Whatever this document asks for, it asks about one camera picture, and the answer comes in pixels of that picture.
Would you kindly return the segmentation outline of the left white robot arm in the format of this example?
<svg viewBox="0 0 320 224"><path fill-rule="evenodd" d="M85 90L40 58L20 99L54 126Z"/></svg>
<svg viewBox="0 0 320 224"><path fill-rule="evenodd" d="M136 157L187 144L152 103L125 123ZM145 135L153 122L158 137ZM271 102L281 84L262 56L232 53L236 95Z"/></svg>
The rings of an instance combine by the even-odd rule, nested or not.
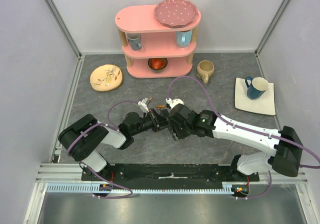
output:
<svg viewBox="0 0 320 224"><path fill-rule="evenodd" d="M82 162L92 169L92 175L99 181L110 175L109 163L96 150L99 144L106 144L124 150L133 142L133 136L152 130L159 132L166 129L169 112L164 109L159 113L149 109L143 116L129 112L117 128L99 122L92 114L87 114L68 126L59 136L58 141L67 153L76 161Z"/></svg>

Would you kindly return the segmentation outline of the beige ceramic mug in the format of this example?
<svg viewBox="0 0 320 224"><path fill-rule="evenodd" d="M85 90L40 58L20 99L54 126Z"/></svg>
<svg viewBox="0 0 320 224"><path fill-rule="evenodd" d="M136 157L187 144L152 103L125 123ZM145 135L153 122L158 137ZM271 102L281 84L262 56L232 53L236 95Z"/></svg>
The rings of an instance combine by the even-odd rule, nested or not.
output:
<svg viewBox="0 0 320 224"><path fill-rule="evenodd" d="M209 82L209 79L212 77L215 71L214 64L209 60L202 60L199 62L196 67L196 75L202 80L205 84Z"/></svg>

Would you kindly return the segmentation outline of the red cup in bowl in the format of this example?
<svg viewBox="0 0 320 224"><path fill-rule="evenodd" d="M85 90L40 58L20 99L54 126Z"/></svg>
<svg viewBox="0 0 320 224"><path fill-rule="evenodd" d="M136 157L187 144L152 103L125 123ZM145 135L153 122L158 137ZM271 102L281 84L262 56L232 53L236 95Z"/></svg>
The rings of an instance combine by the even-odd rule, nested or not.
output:
<svg viewBox="0 0 320 224"><path fill-rule="evenodd" d="M155 70L163 69L166 66L166 62L160 58L153 58L151 60L151 68Z"/></svg>

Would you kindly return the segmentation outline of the yellow bird painted plate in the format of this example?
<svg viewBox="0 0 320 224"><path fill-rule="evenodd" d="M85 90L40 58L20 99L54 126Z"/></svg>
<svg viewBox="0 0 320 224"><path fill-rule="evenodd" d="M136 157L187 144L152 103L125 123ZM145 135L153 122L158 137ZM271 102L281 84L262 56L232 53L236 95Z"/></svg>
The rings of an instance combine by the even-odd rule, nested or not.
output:
<svg viewBox="0 0 320 224"><path fill-rule="evenodd" d="M108 92L118 88L123 82L122 70L113 64L97 67L89 78L91 87L97 92Z"/></svg>

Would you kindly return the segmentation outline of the pink three-tier shelf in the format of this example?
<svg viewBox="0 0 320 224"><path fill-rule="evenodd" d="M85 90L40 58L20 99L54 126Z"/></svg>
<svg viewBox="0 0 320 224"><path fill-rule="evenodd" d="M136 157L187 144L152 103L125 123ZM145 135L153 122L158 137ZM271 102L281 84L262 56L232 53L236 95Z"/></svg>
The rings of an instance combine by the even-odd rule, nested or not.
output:
<svg viewBox="0 0 320 224"><path fill-rule="evenodd" d="M185 76L193 67L201 13L198 11L193 22L186 27L169 28L156 19L155 9L155 4L134 5L123 8L115 15L127 71L137 79ZM190 44L179 47L176 44L176 32L188 30L192 30ZM142 49L133 50L127 34L140 34ZM155 72L149 67L149 60L153 58L167 59L167 66L163 71Z"/></svg>

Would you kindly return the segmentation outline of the light blue mug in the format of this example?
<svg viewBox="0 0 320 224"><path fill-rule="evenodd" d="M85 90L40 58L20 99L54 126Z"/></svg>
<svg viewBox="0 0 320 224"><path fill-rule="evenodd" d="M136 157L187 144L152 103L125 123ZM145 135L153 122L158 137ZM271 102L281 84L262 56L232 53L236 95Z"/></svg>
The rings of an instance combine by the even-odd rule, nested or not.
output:
<svg viewBox="0 0 320 224"><path fill-rule="evenodd" d="M181 47L185 48L191 42L193 30L188 31L177 31L176 32L176 44Z"/></svg>

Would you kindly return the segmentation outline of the dark blue mug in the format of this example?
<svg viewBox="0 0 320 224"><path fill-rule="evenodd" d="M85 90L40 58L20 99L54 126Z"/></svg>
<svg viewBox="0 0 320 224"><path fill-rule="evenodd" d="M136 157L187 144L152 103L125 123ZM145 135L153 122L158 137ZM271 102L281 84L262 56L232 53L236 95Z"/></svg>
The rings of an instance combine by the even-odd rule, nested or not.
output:
<svg viewBox="0 0 320 224"><path fill-rule="evenodd" d="M260 98L269 89L268 81L262 77L247 76L244 81L247 87L246 95L251 100Z"/></svg>

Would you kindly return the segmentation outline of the white square plate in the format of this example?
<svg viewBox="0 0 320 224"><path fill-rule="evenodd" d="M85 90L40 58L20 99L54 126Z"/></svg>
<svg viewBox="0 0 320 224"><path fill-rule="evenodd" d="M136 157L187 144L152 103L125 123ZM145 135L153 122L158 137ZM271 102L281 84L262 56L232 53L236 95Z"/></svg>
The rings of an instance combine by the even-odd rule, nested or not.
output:
<svg viewBox="0 0 320 224"><path fill-rule="evenodd" d="M268 90L258 99L248 98L247 89L245 79L237 77L234 89L234 106L236 109L261 115L276 115L273 82L268 83Z"/></svg>

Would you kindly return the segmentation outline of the grey mug on shelf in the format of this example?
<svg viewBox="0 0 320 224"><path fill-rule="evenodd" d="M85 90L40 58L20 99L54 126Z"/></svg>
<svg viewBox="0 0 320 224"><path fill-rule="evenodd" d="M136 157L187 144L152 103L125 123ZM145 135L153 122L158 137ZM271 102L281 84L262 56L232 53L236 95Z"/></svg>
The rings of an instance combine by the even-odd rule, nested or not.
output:
<svg viewBox="0 0 320 224"><path fill-rule="evenodd" d="M142 49L140 33L127 33L126 36L133 51L139 51Z"/></svg>

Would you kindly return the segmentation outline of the pink dotted plate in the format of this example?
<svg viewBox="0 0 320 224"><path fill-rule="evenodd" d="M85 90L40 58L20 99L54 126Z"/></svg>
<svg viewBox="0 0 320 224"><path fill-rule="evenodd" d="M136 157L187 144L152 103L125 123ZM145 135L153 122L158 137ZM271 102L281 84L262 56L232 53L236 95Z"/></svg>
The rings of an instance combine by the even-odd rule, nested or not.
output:
<svg viewBox="0 0 320 224"><path fill-rule="evenodd" d="M183 28L199 15L195 4L189 0L164 0L154 9L155 18L169 28Z"/></svg>

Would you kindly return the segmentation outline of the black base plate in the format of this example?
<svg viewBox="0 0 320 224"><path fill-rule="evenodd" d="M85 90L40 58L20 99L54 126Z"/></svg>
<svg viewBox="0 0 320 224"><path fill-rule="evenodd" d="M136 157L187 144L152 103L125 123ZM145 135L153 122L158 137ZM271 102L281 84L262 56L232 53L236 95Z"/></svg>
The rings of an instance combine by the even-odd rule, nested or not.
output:
<svg viewBox="0 0 320 224"><path fill-rule="evenodd" d="M229 165L219 164L140 164L116 163L108 164L101 171L93 173L88 167L83 167L83 181L98 181L98 176L108 181L131 181L137 179L160 180L167 178L204 179L216 182L258 182L258 173L245 175L232 169Z"/></svg>

